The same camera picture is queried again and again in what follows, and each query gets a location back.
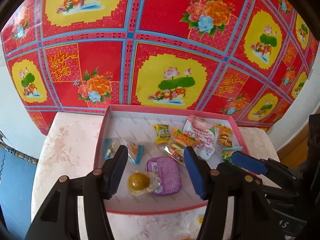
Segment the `yellow candy packet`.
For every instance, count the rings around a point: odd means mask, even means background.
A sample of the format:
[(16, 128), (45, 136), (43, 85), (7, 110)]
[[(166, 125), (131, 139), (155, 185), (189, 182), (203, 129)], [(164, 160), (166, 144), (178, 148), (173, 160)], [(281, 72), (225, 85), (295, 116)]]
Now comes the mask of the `yellow candy packet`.
[(153, 127), (156, 130), (156, 140), (155, 143), (156, 144), (163, 144), (166, 143), (170, 140), (170, 132), (169, 132), (169, 125), (166, 124), (155, 124), (153, 125)]

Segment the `red floral patterned cloth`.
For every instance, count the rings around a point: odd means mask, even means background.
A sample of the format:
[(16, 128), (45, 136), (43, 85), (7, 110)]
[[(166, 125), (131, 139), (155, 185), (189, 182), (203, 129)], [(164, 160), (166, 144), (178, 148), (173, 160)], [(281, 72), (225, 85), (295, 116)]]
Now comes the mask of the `red floral patterned cloth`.
[(269, 130), (319, 42), (288, 0), (23, 0), (1, 30), (13, 84), (47, 134), (58, 112), (188, 109)]

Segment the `colourful gummy candy packet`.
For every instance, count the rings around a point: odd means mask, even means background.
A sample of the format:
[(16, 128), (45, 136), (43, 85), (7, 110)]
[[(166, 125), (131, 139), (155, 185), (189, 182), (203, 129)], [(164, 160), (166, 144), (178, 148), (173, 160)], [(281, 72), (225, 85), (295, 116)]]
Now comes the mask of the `colourful gummy candy packet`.
[(177, 127), (174, 127), (168, 142), (159, 149), (168, 156), (175, 159), (178, 163), (184, 165), (184, 150), (187, 147), (195, 147), (200, 142), (194, 137), (187, 135)]

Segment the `pink shallow cardboard box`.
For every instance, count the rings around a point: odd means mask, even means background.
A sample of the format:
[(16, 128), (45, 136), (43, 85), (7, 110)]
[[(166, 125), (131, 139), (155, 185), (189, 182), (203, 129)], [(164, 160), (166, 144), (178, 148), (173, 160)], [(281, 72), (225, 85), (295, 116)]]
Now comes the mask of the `pink shallow cardboard box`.
[(207, 205), (195, 193), (189, 174), (185, 166), (178, 165), (182, 188), (178, 193), (167, 196), (157, 196), (147, 193), (132, 196), (127, 190), (127, 179), (136, 171), (145, 171), (147, 162), (157, 157), (167, 157), (161, 145), (156, 145), (156, 131), (154, 124), (167, 124), (170, 129), (182, 129), (188, 116), (203, 118), (210, 124), (223, 124), (234, 132), (232, 141), (234, 146), (242, 147), (245, 154), (249, 154), (239, 127), (234, 119), (227, 115), (192, 111), (173, 110), (169, 108), (146, 107), (134, 105), (108, 106), (101, 123), (95, 152), (94, 167), (102, 167), (106, 153), (105, 140), (119, 138), (144, 146), (140, 164), (128, 161), (116, 194), (105, 201), (106, 211), (121, 215), (163, 215), (197, 209)]

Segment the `orange burger snack packet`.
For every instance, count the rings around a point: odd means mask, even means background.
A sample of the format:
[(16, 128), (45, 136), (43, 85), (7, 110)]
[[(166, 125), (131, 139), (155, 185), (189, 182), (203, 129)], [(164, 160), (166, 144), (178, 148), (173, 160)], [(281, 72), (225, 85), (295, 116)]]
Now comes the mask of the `orange burger snack packet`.
[(217, 137), (217, 143), (220, 146), (230, 148), (233, 146), (233, 141), (232, 141), (232, 135), (233, 135), (233, 130), (228, 128), (227, 126), (216, 123), (215, 127), (218, 129), (218, 137)]

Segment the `green pea snack bag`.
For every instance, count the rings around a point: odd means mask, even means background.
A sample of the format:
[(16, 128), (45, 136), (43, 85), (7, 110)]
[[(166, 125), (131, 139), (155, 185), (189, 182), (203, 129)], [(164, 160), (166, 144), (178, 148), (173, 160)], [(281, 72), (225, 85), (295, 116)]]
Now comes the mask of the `green pea snack bag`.
[(234, 152), (242, 151), (242, 150), (243, 150), (242, 146), (225, 148), (221, 152), (223, 161), (231, 161), (232, 154)]

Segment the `clear blue candy packet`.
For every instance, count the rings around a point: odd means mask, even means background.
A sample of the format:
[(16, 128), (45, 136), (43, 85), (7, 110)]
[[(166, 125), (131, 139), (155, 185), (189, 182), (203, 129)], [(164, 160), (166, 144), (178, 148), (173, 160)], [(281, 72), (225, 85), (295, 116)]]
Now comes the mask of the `clear blue candy packet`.
[(139, 165), (143, 157), (144, 146), (128, 140), (123, 140), (123, 144), (127, 147), (129, 161)]

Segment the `pink white drink pouch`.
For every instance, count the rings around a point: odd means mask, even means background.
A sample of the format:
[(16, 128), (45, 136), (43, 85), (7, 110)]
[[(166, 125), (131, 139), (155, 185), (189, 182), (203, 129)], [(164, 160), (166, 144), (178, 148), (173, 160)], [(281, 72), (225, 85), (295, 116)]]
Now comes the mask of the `pink white drink pouch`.
[(203, 118), (190, 115), (183, 126), (183, 133), (194, 138), (197, 143), (193, 145), (195, 153), (204, 160), (209, 160), (215, 152), (217, 131), (215, 127)]

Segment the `blue foam floor mat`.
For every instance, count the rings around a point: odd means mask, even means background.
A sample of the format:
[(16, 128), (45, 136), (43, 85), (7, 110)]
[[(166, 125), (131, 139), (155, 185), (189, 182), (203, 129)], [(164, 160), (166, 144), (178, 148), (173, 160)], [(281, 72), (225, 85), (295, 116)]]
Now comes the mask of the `blue foam floor mat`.
[(36, 165), (1, 148), (1, 208), (8, 231), (24, 239), (31, 225)]

